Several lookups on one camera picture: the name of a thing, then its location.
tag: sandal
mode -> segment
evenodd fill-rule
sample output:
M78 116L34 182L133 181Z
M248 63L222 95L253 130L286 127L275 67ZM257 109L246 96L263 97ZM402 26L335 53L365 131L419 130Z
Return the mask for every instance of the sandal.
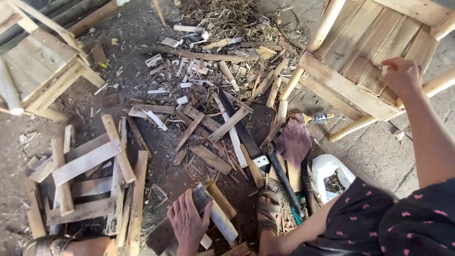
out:
M270 198L270 203L259 200L262 196ZM277 220L275 218L276 215L281 215L281 204L278 195L270 189L260 191L256 199L256 213L260 213L267 218L258 220L258 234L263 230L271 230L278 236L280 219Z
M56 244L55 254L51 251L53 241L61 239ZM22 256L62 256L63 250L71 242L72 238L64 236L43 236L29 242L22 253Z

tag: saw blade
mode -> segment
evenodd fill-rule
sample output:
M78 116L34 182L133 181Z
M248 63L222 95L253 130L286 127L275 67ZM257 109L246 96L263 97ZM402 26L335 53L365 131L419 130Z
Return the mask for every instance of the saw blade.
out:
M229 117L232 117L235 114L235 109L229 102L226 95L224 95L224 91L221 90L221 88L218 88L218 98L223 104L226 113L229 115ZM235 124L235 129L237 130L238 136L242 140L243 144L245 145L245 148L247 149L252 159L255 159L263 155L262 150L258 147L256 142L254 142L251 134L245 128L245 125L242 123L242 121L239 121Z

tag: left hand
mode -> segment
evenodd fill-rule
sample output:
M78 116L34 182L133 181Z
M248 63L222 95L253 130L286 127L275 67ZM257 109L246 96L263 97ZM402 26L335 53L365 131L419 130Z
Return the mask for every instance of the left hand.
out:
M193 203L192 190L187 189L167 210L178 241L177 256L195 256L207 231L213 202L207 204L202 217Z

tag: foot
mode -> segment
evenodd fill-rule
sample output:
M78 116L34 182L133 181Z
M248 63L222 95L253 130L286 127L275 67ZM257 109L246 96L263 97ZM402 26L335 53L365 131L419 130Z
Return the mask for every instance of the foot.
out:
M51 243L51 253L56 254L56 245L61 239ZM88 239L84 241L72 241L63 250L62 256L118 256L115 240L107 236Z
M270 198L267 196L261 196L259 198L261 202L265 202L268 204L271 204ZM260 213L258 213L258 221L261 220L267 220L268 218ZM281 214L275 215L275 220L278 223L278 230L280 227L280 220L281 220ZM262 230L261 233L259 234L259 255L258 256L266 256L267 254L270 254L270 251L272 248L274 248L274 242L277 240L277 236L275 235L275 232L271 230Z

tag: hand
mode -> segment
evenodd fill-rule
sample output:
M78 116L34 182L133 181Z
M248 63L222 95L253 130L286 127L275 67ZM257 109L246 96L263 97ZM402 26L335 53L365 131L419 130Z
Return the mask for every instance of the hand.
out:
M422 66L414 61L393 58L382 62L387 67L384 82L401 100L412 99L422 94Z
M195 256L207 231L213 202L207 204L202 217L193 203L192 190L187 189L167 210L178 241L177 256Z

